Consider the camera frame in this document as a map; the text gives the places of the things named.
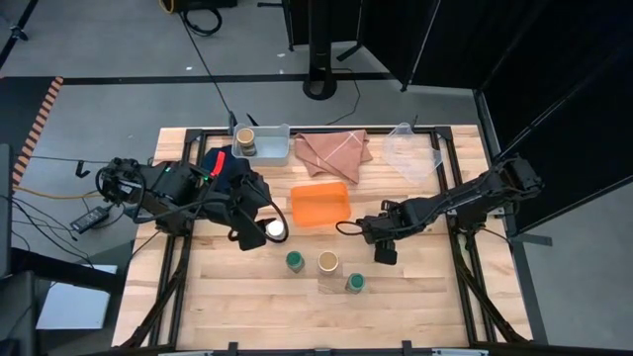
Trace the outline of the white flat panel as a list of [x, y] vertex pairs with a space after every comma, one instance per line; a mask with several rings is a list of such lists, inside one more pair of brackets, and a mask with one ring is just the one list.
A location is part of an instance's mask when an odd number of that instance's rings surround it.
[[36, 330], [98, 330], [105, 323], [112, 292], [52, 282]]

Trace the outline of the black pole stand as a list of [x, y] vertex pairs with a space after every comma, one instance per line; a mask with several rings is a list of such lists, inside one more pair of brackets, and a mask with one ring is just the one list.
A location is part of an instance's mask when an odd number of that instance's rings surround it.
[[304, 93], [317, 101], [332, 97], [337, 89], [331, 67], [331, 0], [309, 0], [309, 71]]

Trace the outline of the clear plastic bin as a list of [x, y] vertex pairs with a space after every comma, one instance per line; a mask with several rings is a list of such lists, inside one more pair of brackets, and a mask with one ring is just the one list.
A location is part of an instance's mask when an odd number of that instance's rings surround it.
[[442, 163], [434, 148], [434, 133], [416, 133], [408, 123], [401, 123], [383, 141], [383, 158], [411, 184], [421, 185]]

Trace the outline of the orange plastic bin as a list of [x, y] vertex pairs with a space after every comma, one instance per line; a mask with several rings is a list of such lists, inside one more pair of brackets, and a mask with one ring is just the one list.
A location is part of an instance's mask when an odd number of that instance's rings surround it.
[[294, 224], [313, 227], [349, 219], [351, 206], [345, 183], [298, 186], [291, 189]]

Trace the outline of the pink folded cloth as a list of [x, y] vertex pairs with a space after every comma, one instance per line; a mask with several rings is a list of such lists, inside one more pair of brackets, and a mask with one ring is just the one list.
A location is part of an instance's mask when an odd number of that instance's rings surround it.
[[369, 136], [365, 130], [339, 133], [297, 133], [295, 156], [311, 177], [329, 173], [358, 184], [360, 165], [371, 161]]

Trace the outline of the white-lid spice jar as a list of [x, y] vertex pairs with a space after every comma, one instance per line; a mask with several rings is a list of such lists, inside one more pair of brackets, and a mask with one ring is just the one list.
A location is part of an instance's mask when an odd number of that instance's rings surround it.
[[268, 223], [265, 227], [267, 237], [271, 241], [281, 241], [283, 242], [286, 238], [286, 229], [284, 224], [279, 220], [273, 220]]

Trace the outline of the black power adapter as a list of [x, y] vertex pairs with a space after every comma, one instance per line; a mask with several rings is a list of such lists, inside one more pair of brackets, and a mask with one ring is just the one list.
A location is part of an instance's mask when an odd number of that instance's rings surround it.
[[96, 207], [73, 221], [70, 227], [77, 233], [82, 234], [97, 224], [102, 223], [109, 215], [109, 208]]

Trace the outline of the black tripod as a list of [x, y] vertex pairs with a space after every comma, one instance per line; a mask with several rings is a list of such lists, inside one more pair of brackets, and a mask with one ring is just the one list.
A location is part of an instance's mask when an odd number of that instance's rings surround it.
[[[10, 3], [16, 1], [24, 2], [24, 9], [19, 16], [12, 17], [8, 10]], [[4, 29], [8, 31], [8, 39], [0, 49], [0, 69], [6, 63], [15, 44], [18, 42], [28, 42], [30, 40], [25, 27], [39, 2], [40, 0], [0, 0], [0, 32]]]

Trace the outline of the navy blue folded cloth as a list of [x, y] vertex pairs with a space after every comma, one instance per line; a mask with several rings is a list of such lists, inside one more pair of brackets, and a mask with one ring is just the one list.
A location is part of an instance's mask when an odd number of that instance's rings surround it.
[[216, 183], [214, 190], [223, 194], [229, 194], [233, 189], [239, 188], [237, 178], [240, 174], [247, 172], [250, 166], [246, 159], [236, 158], [232, 154], [232, 148], [230, 145], [223, 147], [211, 148], [204, 156], [202, 160], [202, 168], [211, 172], [214, 166], [215, 155], [217, 151], [224, 151], [226, 153], [226, 161], [222, 173], [212, 178]]

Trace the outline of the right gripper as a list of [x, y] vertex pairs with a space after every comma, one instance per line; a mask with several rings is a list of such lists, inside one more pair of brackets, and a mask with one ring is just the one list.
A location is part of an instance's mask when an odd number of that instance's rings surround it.
[[377, 242], [375, 262], [396, 265], [398, 252], [394, 240], [412, 235], [413, 226], [404, 222], [400, 203], [383, 200], [381, 210], [376, 216], [363, 218], [363, 236], [366, 242]]

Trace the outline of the tan-lid spice jar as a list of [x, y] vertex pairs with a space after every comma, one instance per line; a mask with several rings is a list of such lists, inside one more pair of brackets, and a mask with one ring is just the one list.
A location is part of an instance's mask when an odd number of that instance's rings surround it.
[[339, 258], [332, 251], [323, 251], [317, 258], [317, 267], [321, 274], [331, 275], [339, 266]]
[[243, 128], [236, 132], [236, 142], [245, 156], [253, 156], [256, 154], [255, 134], [250, 128]]

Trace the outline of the orange black hazard strip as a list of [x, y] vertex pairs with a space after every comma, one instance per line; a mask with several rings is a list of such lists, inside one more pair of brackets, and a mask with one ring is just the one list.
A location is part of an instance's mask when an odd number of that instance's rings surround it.
[[15, 154], [11, 174], [15, 187], [23, 180], [63, 82], [62, 76], [2, 79], [2, 84], [8, 85], [7, 103], [0, 104], [0, 109], [6, 111], [6, 142], [11, 143]]

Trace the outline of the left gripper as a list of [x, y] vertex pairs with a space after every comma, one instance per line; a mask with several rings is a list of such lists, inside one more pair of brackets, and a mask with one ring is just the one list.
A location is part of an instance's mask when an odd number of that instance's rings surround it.
[[[269, 185], [263, 177], [255, 171], [247, 171], [237, 178], [241, 186], [247, 186], [263, 199], [270, 199]], [[258, 211], [267, 206], [267, 202], [261, 199], [238, 198], [236, 200], [222, 200], [215, 203], [216, 223], [235, 223], [239, 217], [246, 219], [238, 227], [238, 245], [242, 251], [248, 251], [266, 244], [267, 234], [262, 221], [253, 221]]]

